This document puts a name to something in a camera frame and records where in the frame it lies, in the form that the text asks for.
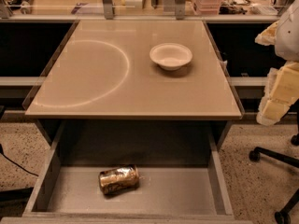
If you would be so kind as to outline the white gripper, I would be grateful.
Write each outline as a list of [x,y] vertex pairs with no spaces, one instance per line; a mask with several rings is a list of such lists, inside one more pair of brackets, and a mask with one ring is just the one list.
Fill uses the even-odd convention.
[[255,42],[263,46],[275,44],[276,55],[288,60],[279,69],[270,69],[259,104],[256,120],[270,126],[278,123],[299,99],[299,0],[293,1],[279,22],[258,34]]

